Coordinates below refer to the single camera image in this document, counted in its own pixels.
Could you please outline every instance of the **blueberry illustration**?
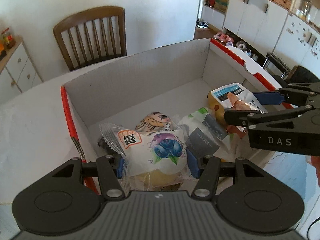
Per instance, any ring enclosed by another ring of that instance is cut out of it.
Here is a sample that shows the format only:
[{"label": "blueberry illustration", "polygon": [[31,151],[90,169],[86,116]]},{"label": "blueberry illustration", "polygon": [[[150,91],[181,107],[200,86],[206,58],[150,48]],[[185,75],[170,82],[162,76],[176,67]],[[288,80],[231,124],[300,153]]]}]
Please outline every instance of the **blueberry illustration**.
[{"label": "blueberry illustration", "polygon": [[165,149],[159,144],[154,147],[154,151],[160,158],[167,158],[169,155],[169,149]]},{"label": "blueberry illustration", "polygon": [[173,143],[174,143],[174,140],[172,140],[172,139],[163,139],[160,142],[160,145],[165,149],[170,149],[173,147]]},{"label": "blueberry illustration", "polygon": [[170,149],[170,153],[175,157],[180,157],[182,153],[181,145],[177,141],[174,141],[173,147]]}]

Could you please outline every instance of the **packaged snack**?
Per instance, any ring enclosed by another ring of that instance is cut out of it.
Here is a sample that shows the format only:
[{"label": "packaged snack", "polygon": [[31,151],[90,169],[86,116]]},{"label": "packaged snack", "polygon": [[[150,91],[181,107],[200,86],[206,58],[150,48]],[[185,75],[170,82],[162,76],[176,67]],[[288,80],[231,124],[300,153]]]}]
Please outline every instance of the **packaged snack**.
[{"label": "packaged snack", "polygon": [[223,161],[232,162],[230,135],[212,117],[209,109],[202,107],[198,111],[183,117],[173,117],[175,122],[185,130],[186,145],[195,156],[214,155]]},{"label": "packaged snack", "polygon": [[170,118],[160,112],[152,112],[143,118],[136,126],[137,132],[169,131],[171,126]]},{"label": "packaged snack", "polygon": [[182,129],[137,132],[106,123],[100,130],[107,144],[126,160],[123,180],[130,190],[154,190],[189,176]]},{"label": "packaged snack", "polygon": [[215,113],[216,119],[225,128],[228,126],[223,118],[226,109],[267,112],[255,96],[238,83],[222,86],[209,92],[208,100],[210,109]]}]

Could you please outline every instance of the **white cabinet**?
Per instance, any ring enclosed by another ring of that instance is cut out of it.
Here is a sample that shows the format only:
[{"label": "white cabinet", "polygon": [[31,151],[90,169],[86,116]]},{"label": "white cabinet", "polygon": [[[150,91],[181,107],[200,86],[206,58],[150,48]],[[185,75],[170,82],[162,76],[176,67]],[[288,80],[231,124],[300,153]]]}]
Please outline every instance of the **white cabinet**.
[{"label": "white cabinet", "polygon": [[203,6],[201,19],[213,25],[217,29],[222,30],[224,18],[225,18],[224,13],[214,8],[211,8],[207,5]]},{"label": "white cabinet", "polygon": [[314,31],[309,44],[310,46],[308,47],[308,51],[300,65],[307,68],[320,78],[320,34]]},{"label": "white cabinet", "polygon": [[4,104],[21,92],[11,78],[6,68],[0,74],[0,104]]},{"label": "white cabinet", "polygon": [[274,49],[280,59],[285,62],[290,69],[296,65],[301,65],[310,45],[314,30],[304,21],[295,15],[288,15],[287,21]]},{"label": "white cabinet", "polygon": [[23,46],[22,38],[0,60],[0,104],[42,83]]},{"label": "white cabinet", "polygon": [[223,27],[265,56],[273,51],[287,15],[270,0],[229,0]]},{"label": "white cabinet", "polygon": [[265,16],[267,0],[247,0],[247,5],[237,35],[253,46],[254,39]]},{"label": "white cabinet", "polygon": [[33,67],[30,60],[28,59],[17,82],[17,85],[22,90],[22,92],[25,92],[32,88],[32,82],[35,77],[35,74],[36,70]]},{"label": "white cabinet", "polygon": [[246,0],[229,0],[224,28],[237,34],[244,10],[248,6]]},{"label": "white cabinet", "polygon": [[35,87],[37,85],[40,85],[42,81],[40,80],[37,73],[35,73],[35,76],[33,77],[32,87]]},{"label": "white cabinet", "polygon": [[14,80],[17,81],[19,79],[21,71],[26,64],[27,59],[27,53],[23,47],[23,44],[20,43],[20,45],[17,47],[8,63],[6,64],[6,67]]},{"label": "white cabinet", "polygon": [[288,15],[286,9],[276,5],[272,1],[265,1],[266,7],[261,27],[252,45],[264,56],[267,55],[268,52],[273,51]]}]

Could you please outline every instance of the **white wall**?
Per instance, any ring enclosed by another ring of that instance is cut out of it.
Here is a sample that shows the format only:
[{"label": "white wall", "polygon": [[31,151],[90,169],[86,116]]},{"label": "white wall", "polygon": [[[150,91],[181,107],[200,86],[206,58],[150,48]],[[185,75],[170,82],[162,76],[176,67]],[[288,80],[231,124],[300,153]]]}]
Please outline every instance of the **white wall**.
[{"label": "white wall", "polygon": [[192,40],[199,0],[0,0],[0,26],[22,35],[44,80],[68,72],[52,28],[88,8],[125,9],[127,54]]}]

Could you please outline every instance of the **pink slipper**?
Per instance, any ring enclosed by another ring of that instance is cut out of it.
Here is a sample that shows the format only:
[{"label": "pink slipper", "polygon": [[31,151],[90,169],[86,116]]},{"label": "pink slipper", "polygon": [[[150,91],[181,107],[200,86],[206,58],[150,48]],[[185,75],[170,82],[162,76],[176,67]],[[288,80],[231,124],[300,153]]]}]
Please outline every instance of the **pink slipper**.
[{"label": "pink slipper", "polygon": [[219,32],[219,33],[217,33],[216,35],[213,36],[213,38],[214,38],[215,40],[222,39],[222,38],[224,38],[224,37],[226,37],[226,35],[223,34],[222,32]]},{"label": "pink slipper", "polygon": [[225,43],[227,43],[227,42],[232,42],[233,43],[233,38],[231,38],[231,37],[229,37],[228,35],[225,35],[225,37],[223,37],[223,38],[220,38],[219,39],[219,41],[221,41],[221,42],[225,42]]}]

